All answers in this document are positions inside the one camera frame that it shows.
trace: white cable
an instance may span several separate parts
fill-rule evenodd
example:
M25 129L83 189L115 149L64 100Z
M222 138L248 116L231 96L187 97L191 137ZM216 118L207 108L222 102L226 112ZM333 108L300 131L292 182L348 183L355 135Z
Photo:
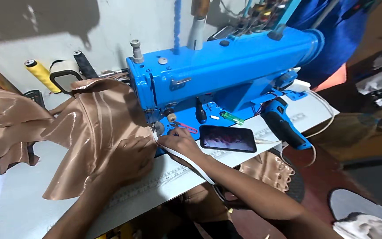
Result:
M307 92L308 92L309 94L311 94L313 97L315 97L318 101L320 101L320 102L327 108L328 112L331 114L331 119L330 119L330 121L328 122L328 124L327 124L324 128L322 128L320 131L318 131L318 132L316 132L316 133L314 133L314 134L311 134L311 135L309 135L308 137L306 137L306 138L310 138L310 137L315 136L315 135L317 135L317 134L323 132L324 130L326 130L326 128L328 128L328 127L332 124L332 122L334 121L335 115L334 115L334 110L333 110L332 106L331 106L325 99L323 99L318 93L316 93L316 92L314 92L314 91L312 91L312 90L308 90ZM284 148L282 148L282 150L281 150L281 152L280 152L280 157L281 157L281 159L282 159L282 161L283 161L284 163L286 163L288 166L291 167L291 165L289 165L289 164L284 160L283 155L282 155L282 153L284 152L284 149L287 148L287 146L288 146L288 145L286 145ZM310 164L304 166L304 168L311 166L311 165L316 161L316 149L315 149L315 146L314 146L313 144L312 144L312 150L313 150L313 159L312 159L312 161L310 162Z
M333 110L332 106L324 98L322 98L320 95L318 95L318 93L316 93L312 90L309 90L308 93L313 95L318 101L320 101L327 108L328 112L331 114L331 119L328 122L328 124L324 128L322 128L320 131L318 131L314 134L311 134L307 137L307 138L310 138L310 137L315 136L319 133L322 133L324 130L326 130L326 128L328 128L332 124L332 122L334 121L335 114L334 114L334 110Z
M153 137L154 137L154 139L155 139L156 142L157 142L158 137L157 137L156 132L153 132ZM176 157L185 160L185 161L186 161L187 163L189 163L195 170L197 170L198 173L200 174L200 176L203 177L207 182L209 182L209 183L212 184L212 185L215 184L215 182L213 182L213 180L212 180L209 176L207 176L207 174L206 174L206 173L205 173L205 172L204 172L204 171L203 171L203 170L202 170L196 163L194 163L192 160L190 160L188 157L186 157L186 156L183 155L183 154L180 154L180 153L176 152L175 150L173 150L173 149L171 149L171 148L167 148L167 147L165 147L165 146L163 146L163 145L161 145L161 144L159 144L159 146L160 146L162 149L166 150L168 153L171 153L171 154L175 155Z

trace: phone screen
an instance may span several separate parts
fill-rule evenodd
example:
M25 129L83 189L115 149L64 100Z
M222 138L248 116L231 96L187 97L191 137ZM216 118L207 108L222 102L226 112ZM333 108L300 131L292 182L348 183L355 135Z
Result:
M251 129L214 125L200 126L200 145L203 148L254 153L256 143Z

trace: blue fabric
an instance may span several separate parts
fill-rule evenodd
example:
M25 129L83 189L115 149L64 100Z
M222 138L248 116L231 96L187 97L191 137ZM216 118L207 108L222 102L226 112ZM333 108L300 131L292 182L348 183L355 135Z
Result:
M288 20L287 26L299 30L310 28L329 2L329 0L302 0ZM357 0L341 0L318 26L317 29L325 36L325 46L313 61L299 71L300 80L307 81L312 87L316 87L353 55L362 40L368 14L360 10L351 18L335 25L340 21L343 13L356 2Z

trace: fingers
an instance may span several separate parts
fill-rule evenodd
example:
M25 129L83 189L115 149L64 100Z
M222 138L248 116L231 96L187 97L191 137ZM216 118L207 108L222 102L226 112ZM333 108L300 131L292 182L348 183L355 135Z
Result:
M157 140L157 143L165 147L172 148L173 146L172 143L174 143L173 138L177 139L178 137L173 135L163 135L159 137L159 139Z
M122 139L119 143L118 148L123 148L126 145L126 143L128 143L128 139Z
M169 135L177 134L179 137L191 137L190 132L186 128L174 128L170 131Z
M137 176L140 178L146 176L147 174L151 172L151 170L153 169L153 166L154 166L154 159L150 159L147 162L147 164L138 171Z
M140 137L136 137L136 138L128 138L127 139L127 142L126 142L126 145L124 146L125 148L132 148L135 146L135 144L137 144L138 142L140 142L144 137L140 136Z
M147 146L143 147L143 149L139 152L142 158L150 158L153 157L156 153L157 144L148 144Z
M137 144L135 144L134 148L138 149L138 151L141 151L145 147L145 145L147 145L148 142L151 141L152 137L153 136L150 135L150 136L143 138L141 141L139 141Z

